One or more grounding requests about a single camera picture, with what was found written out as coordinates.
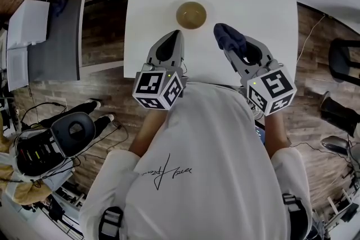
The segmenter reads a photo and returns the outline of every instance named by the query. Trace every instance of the metal frame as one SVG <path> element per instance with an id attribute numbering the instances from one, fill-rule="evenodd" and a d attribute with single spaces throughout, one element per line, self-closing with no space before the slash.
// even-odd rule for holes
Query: metal frame
<path id="1" fill-rule="evenodd" d="M 84 14 L 84 4 L 85 0 L 81 1 L 80 7 L 80 18 L 79 18 L 79 38 L 78 38 L 78 62 L 79 62 L 79 74 L 80 78 L 86 76 L 89 73 L 98 72 L 102 70 L 107 70 L 115 67 L 124 66 L 124 61 L 114 61 L 103 64 L 95 64 L 89 66 L 83 66 L 82 64 L 82 27 L 83 27 L 83 14 Z"/>

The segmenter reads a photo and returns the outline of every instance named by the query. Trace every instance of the person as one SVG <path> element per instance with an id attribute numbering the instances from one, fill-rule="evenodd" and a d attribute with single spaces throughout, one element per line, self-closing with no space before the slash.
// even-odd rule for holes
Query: person
<path id="1" fill-rule="evenodd" d="M 329 91 L 321 97 L 320 113 L 322 120 L 360 139 L 360 115 L 334 101 Z"/>
<path id="2" fill-rule="evenodd" d="M 86 114 L 90 114 L 96 108 L 100 107 L 100 101 L 96 99 L 89 99 L 86 101 L 86 103 L 82 103 L 67 112 L 55 115 L 49 119 L 44 119 L 38 124 L 32 125 L 32 128 L 50 128 L 56 120 L 64 117 L 65 115 L 74 112 L 85 112 Z M 109 123 L 114 121 L 114 118 L 115 116 L 113 114 L 106 114 L 102 115 L 96 121 L 94 121 L 96 129 L 94 139 L 101 134 L 101 132 L 107 127 Z M 14 139 L 10 140 L 3 135 L 2 124 L 3 120 L 0 115 L 0 154 L 3 154 L 3 156 L 5 156 L 6 154 L 9 154 Z M 70 128 L 70 130 L 72 129 L 74 130 L 71 131 L 72 137 L 75 138 L 77 137 L 77 135 L 82 135 L 82 132 L 76 126 Z M 12 199 L 15 203 L 18 203 L 20 205 L 30 205 L 32 203 L 46 199 L 52 193 L 50 187 L 46 183 L 44 183 L 43 180 L 39 180 L 39 183 L 12 181 L 14 168 L 11 163 L 5 160 L 5 157 L 0 157 L 0 190 L 5 192 L 9 196 L 9 198 Z M 52 177 L 49 177 L 48 179 L 49 182 L 53 184 Z"/>
<path id="3" fill-rule="evenodd" d="M 108 154 L 80 210 L 85 239 L 304 239 L 301 155 L 281 112 L 265 130 L 264 145 L 241 94 L 187 83 L 170 111 L 149 111 L 128 151 Z M 114 206 L 123 218 L 112 231 L 102 216 Z"/>
<path id="4" fill-rule="evenodd" d="M 88 99 L 85 103 L 79 104 L 75 106 L 74 108 L 70 109 L 69 111 L 66 111 L 64 113 L 57 114 L 51 118 L 41 120 L 36 125 L 36 128 L 38 127 L 44 127 L 44 128 L 50 128 L 51 125 L 58 119 L 64 117 L 65 115 L 75 113 L 75 112 L 84 112 L 86 114 L 90 114 L 95 109 L 99 109 L 101 107 L 101 102 L 96 99 Z M 106 114 L 100 116 L 97 120 L 94 121 L 95 124 L 95 136 L 94 139 L 97 138 L 101 132 L 107 127 L 107 125 L 111 122 L 113 122 L 115 119 L 115 116 L 113 114 Z"/>

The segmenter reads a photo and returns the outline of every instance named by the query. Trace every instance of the chair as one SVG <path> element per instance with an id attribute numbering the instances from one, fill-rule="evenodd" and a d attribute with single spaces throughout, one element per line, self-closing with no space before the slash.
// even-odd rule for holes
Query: chair
<path id="1" fill-rule="evenodd" d="M 349 82 L 360 86 L 360 78 L 349 75 L 350 67 L 360 68 L 359 62 L 350 59 L 349 47 L 360 47 L 360 41 L 334 39 L 328 52 L 328 65 L 337 82 Z"/>

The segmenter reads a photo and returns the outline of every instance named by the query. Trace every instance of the navy cloth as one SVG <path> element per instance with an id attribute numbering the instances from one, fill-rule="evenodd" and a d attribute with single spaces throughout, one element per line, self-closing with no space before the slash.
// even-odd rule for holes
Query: navy cloth
<path id="1" fill-rule="evenodd" d="M 247 53 L 245 36 L 233 27 L 224 23 L 216 23 L 214 26 L 214 35 L 221 50 L 234 50 L 240 58 Z"/>

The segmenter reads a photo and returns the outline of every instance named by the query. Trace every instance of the floor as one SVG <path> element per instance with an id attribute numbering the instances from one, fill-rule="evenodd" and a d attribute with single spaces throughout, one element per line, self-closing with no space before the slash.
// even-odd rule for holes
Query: floor
<path id="1" fill-rule="evenodd" d="M 84 65 L 123 59 L 126 6 L 126 1 L 108 0 L 85 8 Z M 302 6 L 298 6 L 298 13 L 300 52 L 312 26 L 322 15 Z M 298 92 L 291 107 L 284 110 L 292 145 L 307 142 L 314 148 L 320 148 L 320 140 L 328 135 L 346 137 L 344 132 L 318 117 L 318 98 L 313 96 L 313 92 L 322 94 L 329 90 L 335 100 L 360 112 L 360 87 L 348 83 L 339 84 L 329 73 L 327 54 L 330 42 L 336 37 L 360 40 L 357 34 L 326 17 L 314 29 L 298 62 L 295 80 Z M 94 145 L 87 151 L 90 155 L 80 157 L 81 164 L 75 169 L 74 179 L 79 184 L 79 189 L 86 193 L 103 163 L 103 159 L 98 157 L 105 158 L 106 150 L 119 141 L 124 142 L 112 149 L 127 149 L 142 124 L 146 111 L 132 98 L 132 87 L 133 80 L 124 79 L 123 69 L 120 67 L 91 74 L 80 81 L 31 83 L 30 90 L 18 89 L 15 97 L 21 114 L 44 101 L 56 101 L 70 109 L 88 98 L 103 100 L 103 106 L 91 115 L 94 119 L 108 112 L 116 114 L 115 124 L 122 123 L 126 131 L 124 128 L 116 130 Z M 38 107 L 38 116 L 32 111 L 25 121 L 34 123 L 60 111 L 56 106 L 43 105 Z M 104 137 L 115 129 L 115 126 L 109 125 L 101 136 Z M 338 156 L 314 151 L 306 144 L 300 144 L 296 149 L 304 158 L 313 207 L 324 208 L 327 206 L 328 196 L 336 195 L 342 186 L 349 185 L 349 178 L 341 177 L 346 174 L 347 163 Z"/>

